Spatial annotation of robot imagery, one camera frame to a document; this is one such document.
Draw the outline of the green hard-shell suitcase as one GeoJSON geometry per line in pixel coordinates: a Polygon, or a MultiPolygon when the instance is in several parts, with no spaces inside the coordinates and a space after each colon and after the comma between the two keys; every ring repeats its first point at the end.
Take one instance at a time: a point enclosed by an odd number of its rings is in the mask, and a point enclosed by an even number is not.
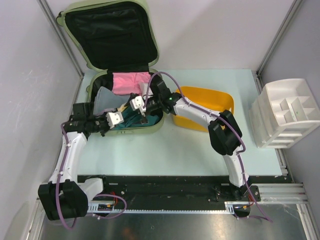
{"type": "MultiPolygon", "coordinates": [[[[84,103],[94,103],[100,87],[113,88],[113,73],[153,74],[158,46],[144,0],[84,0],[69,5],[56,18],[73,41],[87,67],[96,71],[84,103]]],[[[105,135],[150,134],[162,119],[149,127],[110,129],[105,135]]]]}

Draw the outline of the yellow plastic basket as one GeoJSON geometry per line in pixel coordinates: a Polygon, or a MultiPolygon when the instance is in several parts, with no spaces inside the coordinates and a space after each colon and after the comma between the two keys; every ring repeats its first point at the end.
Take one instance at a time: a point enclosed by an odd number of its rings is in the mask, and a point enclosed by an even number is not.
{"type": "MultiPolygon", "coordinates": [[[[180,88],[186,98],[198,105],[217,112],[228,110],[232,114],[234,113],[234,99],[226,92],[195,86],[181,86],[180,88]]],[[[186,117],[174,115],[172,119],[173,123],[178,127],[208,132],[203,126],[186,117]]]]}

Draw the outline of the teal garment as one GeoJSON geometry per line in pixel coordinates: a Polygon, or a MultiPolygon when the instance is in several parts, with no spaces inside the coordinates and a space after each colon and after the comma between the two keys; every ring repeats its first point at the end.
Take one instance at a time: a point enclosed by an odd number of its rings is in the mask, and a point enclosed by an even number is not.
{"type": "Polygon", "coordinates": [[[149,124],[141,125],[140,124],[141,114],[138,110],[133,110],[131,107],[127,107],[121,113],[122,113],[124,122],[116,125],[113,128],[113,130],[151,127],[157,124],[163,117],[163,115],[148,115],[149,124]]]}

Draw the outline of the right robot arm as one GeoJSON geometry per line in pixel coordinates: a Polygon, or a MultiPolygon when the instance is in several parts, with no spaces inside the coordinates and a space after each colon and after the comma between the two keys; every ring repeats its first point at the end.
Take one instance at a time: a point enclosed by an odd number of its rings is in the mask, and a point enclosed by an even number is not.
{"type": "Polygon", "coordinates": [[[194,103],[184,96],[178,84],[176,86],[179,92],[171,92],[160,77],[161,74],[177,83],[166,72],[153,73],[147,85],[143,112],[151,114],[160,109],[166,114],[185,117],[207,128],[212,148],[222,155],[225,161],[231,184],[231,196],[237,201],[242,201],[248,195],[252,195],[248,184],[249,175],[241,158],[246,146],[234,115],[229,110],[218,112],[194,103]]]}

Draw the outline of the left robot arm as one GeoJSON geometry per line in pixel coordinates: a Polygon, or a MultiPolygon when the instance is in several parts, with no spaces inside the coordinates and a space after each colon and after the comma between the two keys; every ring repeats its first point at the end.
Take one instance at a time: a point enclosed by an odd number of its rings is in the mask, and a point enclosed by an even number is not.
{"type": "Polygon", "coordinates": [[[51,221],[84,217],[90,201],[95,197],[105,200],[111,193],[99,177],[78,183],[81,153],[92,133],[109,130],[106,116],[95,116],[92,102],[75,103],[72,108],[68,121],[61,124],[62,146],[56,167],[48,182],[38,188],[38,197],[51,221]]]}

